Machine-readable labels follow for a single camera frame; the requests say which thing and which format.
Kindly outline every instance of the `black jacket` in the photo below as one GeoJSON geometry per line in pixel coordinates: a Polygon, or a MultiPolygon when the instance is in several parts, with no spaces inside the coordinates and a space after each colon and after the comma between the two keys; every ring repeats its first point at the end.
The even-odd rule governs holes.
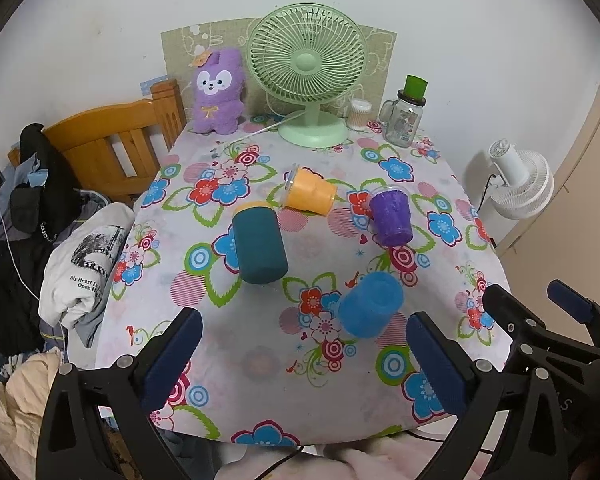
{"type": "Polygon", "coordinates": [[[20,161],[35,154],[40,168],[48,170],[44,187],[18,186],[11,193],[10,210],[13,226],[24,233],[40,231],[55,238],[80,215],[80,195],[74,188],[80,183],[74,171],[42,133],[42,124],[26,126],[20,134],[20,161]]]}
{"type": "MultiPolygon", "coordinates": [[[[20,275],[38,297],[46,262],[53,248],[40,235],[11,242],[20,275]]],[[[7,242],[0,240],[0,353],[12,356],[42,350],[43,345],[38,300],[20,282],[7,242]]]]}

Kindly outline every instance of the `purple plush toy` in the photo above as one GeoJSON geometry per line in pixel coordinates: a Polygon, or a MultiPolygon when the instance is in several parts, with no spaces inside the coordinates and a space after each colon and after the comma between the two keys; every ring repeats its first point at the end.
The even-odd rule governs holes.
{"type": "Polygon", "coordinates": [[[244,110],[240,92],[244,86],[242,56],[237,48],[211,53],[206,63],[193,73],[195,92],[193,131],[208,134],[215,130],[229,135],[238,129],[238,117],[244,110]]]}

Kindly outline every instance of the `chair backrest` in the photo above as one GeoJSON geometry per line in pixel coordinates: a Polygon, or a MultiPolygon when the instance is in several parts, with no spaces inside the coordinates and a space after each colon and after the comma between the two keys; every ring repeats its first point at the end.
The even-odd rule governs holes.
{"type": "MultiPolygon", "coordinates": [[[[44,130],[47,139],[65,156],[85,189],[94,189],[116,202],[146,191],[160,165],[144,128],[160,126],[168,149],[186,124],[180,90],[175,79],[151,86],[152,99],[110,105],[60,121],[44,130]],[[111,145],[118,134],[136,176],[128,177],[111,145]]],[[[9,153],[12,164],[20,153],[9,153]]]]}

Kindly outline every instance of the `fan base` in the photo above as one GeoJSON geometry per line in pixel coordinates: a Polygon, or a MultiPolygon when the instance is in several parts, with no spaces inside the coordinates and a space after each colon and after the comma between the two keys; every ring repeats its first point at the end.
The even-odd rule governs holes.
{"type": "Polygon", "coordinates": [[[328,112],[320,112],[318,123],[306,124],[304,110],[289,115],[289,120],[278,127],[280,137],[305,148],[330,148],[342,144],[349,136],[344,119],[328,112]]]}

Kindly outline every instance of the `table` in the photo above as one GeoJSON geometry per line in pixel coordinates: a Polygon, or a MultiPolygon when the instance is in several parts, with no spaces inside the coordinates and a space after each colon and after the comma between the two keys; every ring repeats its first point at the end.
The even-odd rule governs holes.
{"type": "Polygon", "coordinates": [[[275,132],[224,144],[278,119],[251,118],[229,137],[180,135],[115,267],[96,366],[137,354],[192,306],[202,341],[151,415],[161,428],[284,446],[358,440],[444,416],[406,345],[411,313],[425,310],[473,359],[501,369],[509,352],[509,336],[482,308],[489,284],[508,285],[475,209],[427,137],[398,149],[377,123],[327,149],[275,132]],[[338,186],[334,207],[326,218],[279,209],[289,271],[269,285],[243,283],[232,210],[249,200],[279,208],[295,163],[338,186]],[[368,190],[385,183],[411,194],[407,246],[379,246],[365,214],[368,190]],[[400,279],[405,303],[378,338],[356,340],[338,322],[338,302],[376,270],[400,279]]]}

